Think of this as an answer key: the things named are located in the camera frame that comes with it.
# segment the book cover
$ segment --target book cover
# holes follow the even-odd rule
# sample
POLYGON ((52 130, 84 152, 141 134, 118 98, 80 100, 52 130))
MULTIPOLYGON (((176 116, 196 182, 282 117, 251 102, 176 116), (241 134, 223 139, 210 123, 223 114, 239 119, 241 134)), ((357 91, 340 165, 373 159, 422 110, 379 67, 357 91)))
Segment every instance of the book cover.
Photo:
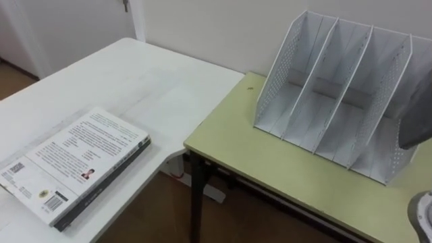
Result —
POLYGON ((53 226, 148 139, 94 108, 0 169, 0 184, 53 226))

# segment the barcode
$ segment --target barcode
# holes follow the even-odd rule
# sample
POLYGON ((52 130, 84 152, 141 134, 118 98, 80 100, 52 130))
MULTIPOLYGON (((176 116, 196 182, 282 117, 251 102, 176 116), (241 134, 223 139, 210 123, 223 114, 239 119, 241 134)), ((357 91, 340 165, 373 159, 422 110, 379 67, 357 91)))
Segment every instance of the barcode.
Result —
POLYGON ((24 168, 24 165, 21 164, 21 163, 18 163, 16 165, 12 166, 11 171, 14 172, 14 173, 18 173, 18 172, 20 172, 20 170, 22 168, 24 168))
POLYGON ((62 204, 63 204, 63 199, 61 199, 58 195, 54 195, 45 203, 45 206, 47 206, 47 208, 51 210, 51 212, 53 212, 62 204))

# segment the white wall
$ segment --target white wall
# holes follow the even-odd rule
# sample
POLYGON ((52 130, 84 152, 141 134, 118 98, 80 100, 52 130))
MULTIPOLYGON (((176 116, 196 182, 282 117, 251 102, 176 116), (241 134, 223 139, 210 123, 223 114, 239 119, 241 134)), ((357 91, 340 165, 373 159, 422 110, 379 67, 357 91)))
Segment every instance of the white wall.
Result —
POLYGON ((147 42, 240 72, 267 74, 306 9, 432 38, 432 0, 143 1, 147 42))
POLYGON ((307 0, 320 14, 432 38, 431 0, 307 0))
POLYGON ((240 72, 266 74, 304 1, 143 0, 146 41, 240 72))
POLYGON ((4 1, 0 1, 0 57, 6 61, 37 76, 36 68, 30 55, 18 38, 18 32, 11 22, 10 13, 6 11, 4 1))

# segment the book spine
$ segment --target book spine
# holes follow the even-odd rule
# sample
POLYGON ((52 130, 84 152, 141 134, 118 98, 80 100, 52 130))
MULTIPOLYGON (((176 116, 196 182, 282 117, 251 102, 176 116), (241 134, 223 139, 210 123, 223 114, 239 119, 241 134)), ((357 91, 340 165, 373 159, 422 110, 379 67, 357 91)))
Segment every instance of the book spine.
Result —
POLYGON ((147 139, 144 144, 138 146, 135 150, 117 169, 111 173, 105 180, 103 180, 93 191, 88 193, 81 201, 77 203, 70 211, 68 211, 61 219, 55 223, 54 228, 58 231, 64 231, 79 214, 85 210, 85 208, 100 195, 111 183, 117 178, 151 143, 150 139, 147 139))

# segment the door frame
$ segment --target door frame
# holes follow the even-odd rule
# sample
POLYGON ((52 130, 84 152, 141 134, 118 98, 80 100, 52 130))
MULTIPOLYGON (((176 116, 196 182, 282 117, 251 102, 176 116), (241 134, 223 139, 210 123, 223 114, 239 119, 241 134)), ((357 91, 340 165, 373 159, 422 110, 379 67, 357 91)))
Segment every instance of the door frame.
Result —
MULTIPOLYGON (((0 0, 11 21, 12 28, 16 30, 19 40, 33 63, 39 79, 46 78, 53 73, 47 54, 39 43, 25 11, 20 3, 21 0, 0 0)), ((130 0, 132 23, 135 29, 136 39, 146 42, 144 29, 144 0, 130 0)))

